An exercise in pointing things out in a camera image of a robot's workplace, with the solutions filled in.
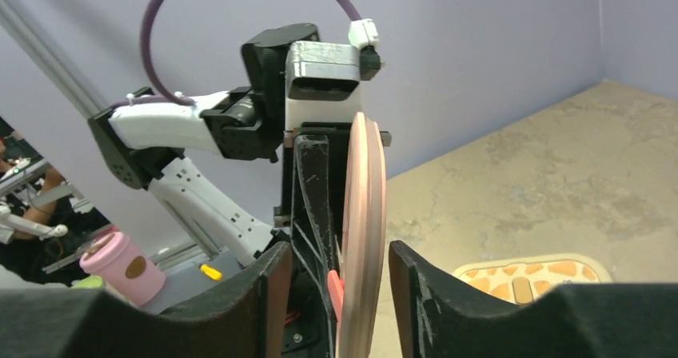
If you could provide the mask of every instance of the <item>black shirt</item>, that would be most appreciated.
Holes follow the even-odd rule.
[[[44,180],[39,178],[30,185],[37,192],[43,183]],[[0,200],[10,207],[15,216],[23,216],[30,207],[30,202],[22,200],[16,194],[0,197]],[[70,197],[62,197],[57,200],[53,214],[46,225],[66,225],[68,233],[64,237],[47,238],[43,241],[37,238],[15,239],[7,245],[0,244],[0,265],[29,282],[37,284],[58,282],[70,285],[73,280],[86,277],[78,262],[51,274],[45,274],[42,268],[57,262],[62,257],[69,256],[86,241],[91,232],[108,224],[108,220],[98,210],[91,209],[86,213],[77,213],[70,203]]]

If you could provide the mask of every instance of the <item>white wall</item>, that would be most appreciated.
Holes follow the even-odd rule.
[[[603,76],[598,0],[353,0],[374,18],[387,66],[365,110],[393,133],[389,175],[595,84]],[[138,26],[147,0],[24,0],[111,101],[145,85]],[[239,46],[258,32],[315,22],[345,41],[333,0],[169,0],[154,57],[171,89],[208,93],[245,84]],[[145,249],[183,237],[144,193],[106,170],[85,122],[27,56],[0,35],[0,115]],[[261,219],[278,203],[279,165],[190,153],[215,185]]]
[[[607,78],[678,99],[678,0],[602,0]]]

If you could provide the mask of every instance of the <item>green object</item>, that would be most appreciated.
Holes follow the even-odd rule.
[[[104,288],[105,286],[106,283],[100,276],[88,276],[74,284],[73,288]]]

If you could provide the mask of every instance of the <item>pink container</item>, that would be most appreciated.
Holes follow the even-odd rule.
[[[92,245],[80,258],[80,266],[86,273],[103,278],[137,306],[153,299],[166,280],[165,274],[121,232],[105,235]]]

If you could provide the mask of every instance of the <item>yellow marker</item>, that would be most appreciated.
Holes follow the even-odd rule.
[[[213,280],[221,280],[224,276],[220,271],[207,265],[200,265],[200,271]]]

